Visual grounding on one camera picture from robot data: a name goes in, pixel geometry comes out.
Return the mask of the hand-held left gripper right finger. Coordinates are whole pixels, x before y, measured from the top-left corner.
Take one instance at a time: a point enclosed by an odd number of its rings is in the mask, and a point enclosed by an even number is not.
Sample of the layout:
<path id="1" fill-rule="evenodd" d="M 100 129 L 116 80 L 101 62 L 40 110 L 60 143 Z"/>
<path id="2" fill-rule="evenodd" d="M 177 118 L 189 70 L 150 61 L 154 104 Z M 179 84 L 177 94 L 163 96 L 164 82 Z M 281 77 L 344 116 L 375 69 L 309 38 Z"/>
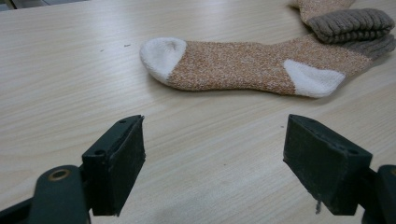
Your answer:
<path id="1" fill-rule="evenodd" d="M 289 115 L 283 161 L 334 215 L 352 216 L 359 178 L 373 155 L 320 122 Z"/>

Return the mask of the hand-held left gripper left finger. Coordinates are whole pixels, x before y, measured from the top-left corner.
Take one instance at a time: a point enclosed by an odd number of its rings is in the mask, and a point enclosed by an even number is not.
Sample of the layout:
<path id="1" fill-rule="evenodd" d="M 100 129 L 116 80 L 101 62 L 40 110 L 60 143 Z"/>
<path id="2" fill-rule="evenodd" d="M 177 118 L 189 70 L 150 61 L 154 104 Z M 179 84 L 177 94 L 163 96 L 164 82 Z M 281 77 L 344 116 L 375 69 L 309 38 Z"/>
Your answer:
<path id="1" fill-rule="evenodd" d="M 86 152 L 82 169 L 95 216 L 118 216 L 146 160 L 141 115 L 117 121 Z"/>

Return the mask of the orange sock with white heel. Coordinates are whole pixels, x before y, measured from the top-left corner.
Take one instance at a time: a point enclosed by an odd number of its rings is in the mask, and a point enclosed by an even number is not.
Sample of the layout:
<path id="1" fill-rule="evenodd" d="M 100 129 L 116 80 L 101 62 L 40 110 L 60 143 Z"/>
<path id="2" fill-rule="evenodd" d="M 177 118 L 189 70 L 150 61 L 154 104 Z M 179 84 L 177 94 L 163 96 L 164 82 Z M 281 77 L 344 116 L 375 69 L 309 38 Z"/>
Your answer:
<path id="1" fill-rule="evenodd" d="M 375 8 L 353 9 L 355 0 L 290 0 L 302 22 L 327 44 L 374 40 L 395 27 L 394 20 Z"/>
<path id="2" fill-rule="evenodd" d="M 155 79 L 183 91 L 256 90 L 321 98 L 395 49 L 393 35 L 343 44 L 322 44 L 306 35 L 274 45 L 159 37 L 141 47 L 140 59 Z"/>

